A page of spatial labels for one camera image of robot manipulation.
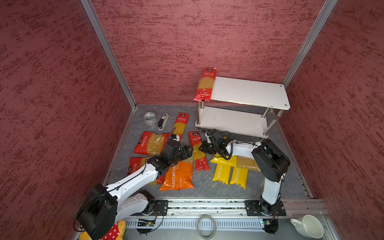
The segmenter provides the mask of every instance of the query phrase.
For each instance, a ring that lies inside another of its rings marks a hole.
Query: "white shelf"
[[[282,84],[216,77],[212,100],[289,110]]]
[[[204,107],[199,109],[200,125],[196,127],[229,131],[248,136],[266,138],[266,118],[260,114],[245,113],[221,108]]]

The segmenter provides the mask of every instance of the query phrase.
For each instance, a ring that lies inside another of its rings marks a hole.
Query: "mug handle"
[[[294,219],[294,218],[291,218],[291,224],[295,225],[296,223],[297,224],[301,224],[301,221],[297,220],[297,219]]]

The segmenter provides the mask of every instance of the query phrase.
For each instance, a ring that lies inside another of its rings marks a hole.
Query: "orange pasta package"
[[[195,161],[196,165],[196,171],[200,170],[207,170],[209,171],[210,168],[208,166],[207,157],[205,156],[205,153],[199,150],[199,147],[201,146],[201,138],[199,132],[189,132],[189,141],[191,142],[191,147],[193,148],[192,157]]]
[[[129,159],[128,175],[139,170],[142,166],[145,165],[145,162],[151,157],[131,157]],[[164,176],[159,177],[157,180],[150,182],[148,184],[162,184],[164,181]]]
[[[149,156],[160,155],[170,135],[171,133],[143,132],[133,152]]]
[[[189,114],[179,113],[177,118],[176,118],[175,125],[173,125],[172,130],[175,129],[173,131],[173,134],[178,135],[180,137],[180,140],[183,136],[185,126],[187,125],[188,118],[189,118]]]
[[[168,191],[195,188],[192,184],[192,173],[192,164],[179,162],[177,165],[169,168],[164,183],[159,190]]]
[[[212,88],[216,79],[216,68],[206,68],[201,75],[199,86],[197,87],[195,101],[209,102],[212,96]]]

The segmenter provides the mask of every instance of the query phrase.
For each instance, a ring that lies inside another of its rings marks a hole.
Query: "black mounting plate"
[[[157,210],[162,212],[164,216],[166,216],[168,211],[168,200],[155,200],[155,205],[153,206],[153,208],[155,207],[157,207]],[[149,215],[144,215],[141,212],[132,214],[132,216],[154,216],[154,215],[155,215],[155,211],[152,211]]]
[[[245,200],[245,209],[247,211],[247,216],[263,216],[266,217],[259,208],[259,200]],[[277,203],[277,216],[287,216],[285,212],[285,207],[282,201]]]

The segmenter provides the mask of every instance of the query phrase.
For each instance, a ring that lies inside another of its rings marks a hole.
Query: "pink patterned wallpaper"
[[[281,124],[343,240],[384,239],[384,1],[339,0]]]
[[[0,239],[71,239],[130,106],[80,1],[3,1],[0,19]]]
[[[192,103],[205,67],[281,83],[324,0],[94,0],[138,103]]]

